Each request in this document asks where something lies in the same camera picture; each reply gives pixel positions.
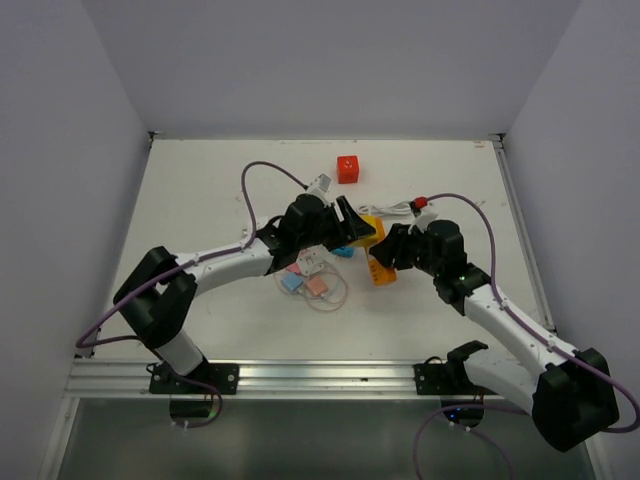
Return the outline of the yellow cube socket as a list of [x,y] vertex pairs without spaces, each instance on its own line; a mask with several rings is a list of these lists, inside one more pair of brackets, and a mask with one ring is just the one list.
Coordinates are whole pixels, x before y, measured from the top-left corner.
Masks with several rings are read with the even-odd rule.
[[374,229],[374,234],[353,242],[352,246],[356,248],[368,249],[371,246],[381,242],[385,238],[386,234],[383,221],[379,217],[363,215],[362,219]]

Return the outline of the bright blue plug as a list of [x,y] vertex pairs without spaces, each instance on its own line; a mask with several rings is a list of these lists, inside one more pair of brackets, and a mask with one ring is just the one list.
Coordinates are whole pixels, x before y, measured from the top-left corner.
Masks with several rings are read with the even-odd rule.
[[331,253],[340,258],[352,258],[355,253],[355,248],[350,246],[344,246],[344,247],[340,247],[332,250]]

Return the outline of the red cube socket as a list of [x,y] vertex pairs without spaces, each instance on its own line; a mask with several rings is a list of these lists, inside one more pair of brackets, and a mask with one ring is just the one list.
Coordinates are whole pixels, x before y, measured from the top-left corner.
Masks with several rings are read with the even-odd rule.
[[360,165],[356,155],[338,156],[336,173],[339,184],[355,184],[359,180]]

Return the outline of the grey plug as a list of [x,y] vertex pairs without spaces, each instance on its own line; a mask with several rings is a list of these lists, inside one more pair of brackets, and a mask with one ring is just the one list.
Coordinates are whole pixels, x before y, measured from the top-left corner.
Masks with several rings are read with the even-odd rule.
[[296,259],[296,265],[302,276],[308,277],[312,275],[318,268],[323,265],[322,255],[315,250],[305,250],[299,253]]

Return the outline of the pink usb charger plug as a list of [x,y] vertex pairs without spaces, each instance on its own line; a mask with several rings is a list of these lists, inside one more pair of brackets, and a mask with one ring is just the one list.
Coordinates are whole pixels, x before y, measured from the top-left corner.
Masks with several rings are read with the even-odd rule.
[[329,286],[321,276],[310,277],[305,288],[312,298],[323,298],[329,292]]

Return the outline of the blue usb charger plug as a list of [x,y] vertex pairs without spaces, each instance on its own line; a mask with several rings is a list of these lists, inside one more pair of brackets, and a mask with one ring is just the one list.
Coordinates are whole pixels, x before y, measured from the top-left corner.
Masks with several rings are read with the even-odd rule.
[[304,286],[303,278],[293,272],[286,273],[279,282],[287,294],[296,294]]

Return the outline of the orange power strip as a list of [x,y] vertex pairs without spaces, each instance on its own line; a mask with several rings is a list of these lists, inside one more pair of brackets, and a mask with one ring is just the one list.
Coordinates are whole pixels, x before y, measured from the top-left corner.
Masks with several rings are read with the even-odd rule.
[[376,287],[387,286],[397,281],[397,273],[394,268],[384,267],[372,256],[367,257],[369,274],[373,285]]

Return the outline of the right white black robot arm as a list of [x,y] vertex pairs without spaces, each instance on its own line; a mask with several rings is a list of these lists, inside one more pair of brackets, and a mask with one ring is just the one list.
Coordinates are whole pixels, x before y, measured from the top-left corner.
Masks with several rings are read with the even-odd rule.
[[482,386],[529,414],[544,440],[566,452],[619,419],[609,367],[597,350],[578,350],[513,307],[492,278],[469,262],[459,226],[435,220],[426,229],[395,224],[371,255],[384,267],[430,275],[439,298],[481,326],[510,353],[478,343],[448,355],[451,389]]

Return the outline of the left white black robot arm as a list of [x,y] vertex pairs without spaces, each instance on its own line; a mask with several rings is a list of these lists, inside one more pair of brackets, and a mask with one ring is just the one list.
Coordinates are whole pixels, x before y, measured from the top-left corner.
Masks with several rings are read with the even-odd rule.
[[345,197],[326,203],[301,194],[284,214],[236,244],[180,255],[163,246],[149,250],[115,294],[114,306],[143,345],[173,370],[175,384],[197,392],[207,383],[206,357],[184,330],[196,297],[238,280],[274,274],[305,249],[331,251],[374,234],[375,228]]

